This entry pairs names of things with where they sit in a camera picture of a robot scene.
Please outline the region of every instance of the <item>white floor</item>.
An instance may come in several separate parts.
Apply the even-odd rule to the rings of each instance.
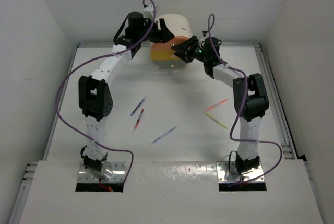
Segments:
[[[79,48],[74,67],[109,51]],[[223,47],[221,56],[249,74],[260,73],[252,47]],[[82,131],[86,124],[78,106],[78,79],[101,62],[80,69],[66,89],[61,114]],[[86,140],[58,121],[47,161],[38,164],[21,223],[321,223],[301,161],[283,161],[267,175],[267,192],[218,192],[215,161],[225,160],[237,143],[202,110],[228,98],[212,114],[230,127],[235,118],[233,91],[208,77],[200,62],[183,70],[157,70],[149,48],[142,48],[118,74],[111,93],[109,146],[135,154],[124,193],[75,192],[79,152]],[[130,113],[145,95],[145,112],[132,135],[139,112],[133,117]],[[177,129],[150,145],[173,126]],[[282,138],[276,112],[269,108],[260,139],[279,143]],[[274,145],[260,145],[259,152],[265,170],[279,157]],[[129,164],[128,154],[108,155]]]

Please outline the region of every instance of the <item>blue pen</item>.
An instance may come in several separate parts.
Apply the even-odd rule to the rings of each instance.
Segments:
[[[169,134],[171,131],[173,131],[174,129],[176,129],[176,126],[169,129],[166,133],[160,135],[158,138],[156,138],[154,141],[152,141],[151,145],[154,144],[155,142],[157,142],[158,140],[162,139],[163,137],[165,137],[167,134]]]
[[[136,106],[136,108],[134,109],[134,111],[130,114],[131,116],[133,116],[135,114],[135,112],[137,111],[137,109],[141,106],[141,104],[146,100],[147,96],[145,96],[140,103]]]

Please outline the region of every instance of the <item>red pen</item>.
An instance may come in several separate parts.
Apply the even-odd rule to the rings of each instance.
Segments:
[[[140,112],[140,114],[139,114],[139,117],[138,117],[138,119],[137,119],[136,125],[135,125],[134,129],[132,130],[132,134],[134,134],[135,130],[137,129],[138,124],[139,124],[139,121],[140,121],[140,119],[141,119],[143,113],[144,113],[144,108],[141,110],[141,112]]]

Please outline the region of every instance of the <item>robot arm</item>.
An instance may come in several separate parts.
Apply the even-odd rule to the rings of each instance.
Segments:
[[[216,51],[219,53],[221,41],[212,38]],[[190,63],[194,59],[203,62],[204,70],[211,78],[220,80],[233,89],[234,108],[239,110],[245,88],[244,76],[227,65],[221,64],[217,59],[209,38],[198,41],[193,36],[188,41],[172,47],[176,56]],[[259,127],[265,111],[269,108],[269,100],[261,74],[252,74],[247,77],[248,88],[254,91],[253,95],[247,95],[245,105],[240,116],[240,138],[259,140]],[[239,174],[256,168],[259,165],[258,142],[240,142],[236,152],[235,166]]]
[[[154,23],[152,30],[145,38],[153,43],[167,43],[174,38],[174,35],[166,27],[164,19],[152,21],[153,5],[145,7],[143,14],[131,12],[127,15],[120,29],[118,30],[112,47],[115,56],[108,57],[88,77],[81,76],[79,79],[79,106],[85,116],[87,134],[101,144],[105,144],[106,118],[113,107],[111,97],[111,84],[117,73],[129,62],[139,51],[140,44],[131,51],[117,54],[137,43],[148,31],[151,23]],[[125,22],[125,35],[120,36]],[[101,162],[107,158],[105,149],[95,142],[88,140],[88,144],[81,150],[81,157],[84,164],[95,170],[101,171]]]

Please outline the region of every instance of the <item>marker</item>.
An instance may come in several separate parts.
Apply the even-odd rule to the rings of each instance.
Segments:
[[[143,104],[143,102],[146,100],[147,96],[145,96],[140,103],[136,106],[136,108],[134,109],[134,111],[130,114],[131,116],[133,116],[135,114],[135,112],[137,111],[137,109],[141,106],[141,104]]]
[[[139,114],[139,117],[138,117],[138,120],[137,120],[137,122],[136,122],[136,125],[135,125],[134,129],[132,130],[132,134],[134,134],[135,130],[137,129],[137,126],[138,126],[138,124],[139,124],[139,121],[140,121],[140,119],[141,119],[141,117],[142,117],[142,113],[144,113],[144,108],[141,110],[141,112],[140,112],[140,114]]]
[[[167,134],[169,134],[171,131],[173,131],[174,129],[176,129],[176,126],[169,129],[166,133],[160,135],[158,138],[156,138],[154,141],[152,141],[151,145],[154,144],[155,142],[157,142],[158,140],[162,139],[163,137],[165,137]]]
[[[227,101],[228,101],[228,99],[224,99],[224,100],[222,100],[222,101],[220,101],[220,102],[218,102],[218,103],[216,103],[216,104],[214,104],[214,105],[212,105],[212,106],[206,108],[205,111],[209,111],[209,110],[211,110],[212,108],[215,108],[215,107],[217,107],[217,106],[219,106],[219,105],[221,105],[222,103],[225,103],[225,102],[227,102]]]
[[[218,121],[215,117],[213,117],[210,113],[203,111],[203,113],[209,117],[210,119],[212,119],[214,122],[216,122],[217,124],[221,125],[222,127],[226,128],[227,130],[229,129],[225,124],[221,123],[220,121]]]

